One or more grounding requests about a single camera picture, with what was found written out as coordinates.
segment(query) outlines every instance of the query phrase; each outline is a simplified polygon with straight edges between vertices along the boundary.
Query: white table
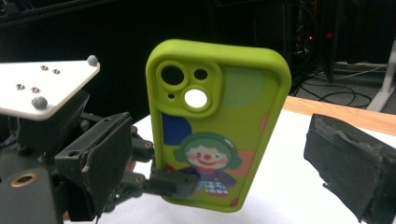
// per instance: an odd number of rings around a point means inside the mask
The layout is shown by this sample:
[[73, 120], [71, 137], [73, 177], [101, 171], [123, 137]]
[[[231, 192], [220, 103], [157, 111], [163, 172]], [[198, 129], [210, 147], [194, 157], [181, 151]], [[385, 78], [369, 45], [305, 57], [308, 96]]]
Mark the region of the white table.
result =
[[[359, 223], [334, 194], [322, 187], [318, 172], [303, 157], [310, 120], [308, 115], [282, 110], [245, 204], [236, 213], [174, 205], [144, 194], [103, 214], [99, 223]], [[143, 138], [152, 140], [149, 117], [135, 126]], [[396, 148], [395, 135], [364, 131]], [[149, 167], [138, 163], [134, 171], [149, 176]]]

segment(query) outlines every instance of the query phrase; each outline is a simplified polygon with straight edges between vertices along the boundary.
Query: phone case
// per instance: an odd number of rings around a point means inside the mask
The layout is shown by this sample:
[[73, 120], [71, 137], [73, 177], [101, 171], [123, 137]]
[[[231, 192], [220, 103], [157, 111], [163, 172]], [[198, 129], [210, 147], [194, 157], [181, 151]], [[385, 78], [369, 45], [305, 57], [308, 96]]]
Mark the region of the phone case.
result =
[[239, 210], [290, 90], [290, 70], [270, 49], [167, 40], [146, 67], [159, 169], [197, 175], [170, 203]]

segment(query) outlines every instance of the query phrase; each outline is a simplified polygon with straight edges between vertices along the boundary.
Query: cable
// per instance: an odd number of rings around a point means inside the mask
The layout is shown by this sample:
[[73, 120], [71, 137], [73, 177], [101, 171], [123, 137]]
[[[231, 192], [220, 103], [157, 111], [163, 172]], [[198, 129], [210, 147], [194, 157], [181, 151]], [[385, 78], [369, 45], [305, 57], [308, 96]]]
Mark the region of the cable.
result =
[[291, 92], [289, 93], [290, 96], [297, 96], [298, 92], [299, 92], [300, 86], [296, 86], [295, 88], [293, 88], [291, 90]]
[[[350, 77], [356, 77], [356, 76], [363, 75], [363, 74], [366, 74], [366, 73], [374, 72], [374, 71], [376, 71], [376, 70], [378, 70], [380, 68], [383, 68], [383, 67], [384, 67], [384, 65], [381, 65], [381, 66], [379, 66], [377, 68], [373, 68], [373, 69], [370, 69], [370, 70], [367, 70], [367, 71], [363, 71], [363, 72], [358, 72], [358, 73], [355, 73], [355, 74], [352, 74], [352, 75], [348, 75], [348, 76], [344, 76], [344, 77], [333, 78], [332, 80], [341, 80], [341, 79], [346, 79], [346, 78], [350, 78]], [[347, 70], [335, 70], [335, 71], [338, 71], [338, 72], [350, 72], [350, 71], [347, 71]], [[326, 77], [318, 77], [318, 75], [322, 75], [322, 74], [324, 74], [324, 72], [319, 72], [319, 73], [316, 73], [313, 77], [320, 78], [320, 79], [327, 79]]]
[[[358, 71], [358, 70], [346, 70], [346, 69], [334, 69], [334, 72], [341, 72], [341, 73], [359, 73], [359, 72], [366, 72], [366, 71]], [[377, 72], [377, 73], [385, 73], [385, 71], [376, 71], [376, 70], [373, 70], [373, 71], [370, 71], [370, 72]]]
[[9, 146], [13, 145], [13, 144], [16, 143], [16, 142], [17, 142], [16, 139], [13, 139], [13, 140], [6, 140], [6, 141], [0, 143], [0, 149], [3, 148], [3, 147], [9, 147]]
[[[315, 94], [314, 92], [312, 92], [312, 91], [306, 89], [305, 87], [303, 87], [303, 85], [300, 85], [300, 88], [302, 90], [304, 90], [304, 91], [308, 92], [309, 94], [317, 97], [320, 102], [326, 102], [326, 103], [334, 104], [334, 105], [342, 105], [342, 104], [338, 104], [338, 103], [336, 103], [334, 101], [330, 101], [330, 100], [327, 99], [328, 97], [334, 96], [334, 95], [337, 95], [337, 94], [352, 94], [352, 96], [353, 96], [352, 99], [349, 101], [349, 103], [343, 104], [344, 106], [362, 108], [362, 107], [368, 106], [371, 103], [371, 101], [372, 101], [372, 99], [369, 96], [361, 94], [361, 93], [358, 93], [358, 92], [355, 92], [353, 89], [351, 89], [349, 87], [346, 87], [346, 86], [320, 85], [320, 84], [311, 84], [311, 83], [306, 83], [306, 82], [302, 83], [302, 84], [311, 85], [311, 86], [319, 86], [319, 87], [329, 87], [329, 88], [343, 88], [343, 89], [349, 90], [349, 91], [336, 91], [336, 92], [332, 92], [332, 93], [329, 93], [329, 94], [326, 94], [326, 95], [323, 95], [323, 96], [319, 96], [319, 95]], [[352, 105], [353, 102], [355, 102], [357, 96], [361, 96], [363, 98], [366, 98], [368, 100], [368, 103], [364, 104], [364, 105]]]

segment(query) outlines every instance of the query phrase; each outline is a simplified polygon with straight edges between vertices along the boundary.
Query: cartoon clown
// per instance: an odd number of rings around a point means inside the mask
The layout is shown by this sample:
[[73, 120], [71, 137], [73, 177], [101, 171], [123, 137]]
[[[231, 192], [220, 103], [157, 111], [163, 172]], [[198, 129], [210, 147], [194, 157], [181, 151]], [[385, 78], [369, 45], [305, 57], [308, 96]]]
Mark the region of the cartoon clown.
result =
[[195, 190], [205, 189], [207, 194], [215, 197], [227, 196], [227, 188], [236, 184], [236, 180], [224, 169], [237, 169], [242, 163], [234, 144], [217, 133], [193, 133], [187, 136], [174, 155], [178, 161], [186, 161], [191, 165], [181, 172], [200, 178]]

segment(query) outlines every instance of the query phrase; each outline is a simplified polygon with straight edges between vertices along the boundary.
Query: white mounting plate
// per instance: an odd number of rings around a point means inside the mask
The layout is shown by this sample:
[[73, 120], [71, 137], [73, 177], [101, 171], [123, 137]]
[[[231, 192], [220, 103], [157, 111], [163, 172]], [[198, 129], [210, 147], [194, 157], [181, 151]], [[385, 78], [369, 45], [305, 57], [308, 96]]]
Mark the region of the white mounting plate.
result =
[[[99, 70], [99, 63], [88, 61], [0, 63], [0, 114], [48, 119]], [[36, 97], [44, 97], [47, 106], [34, 106]]]

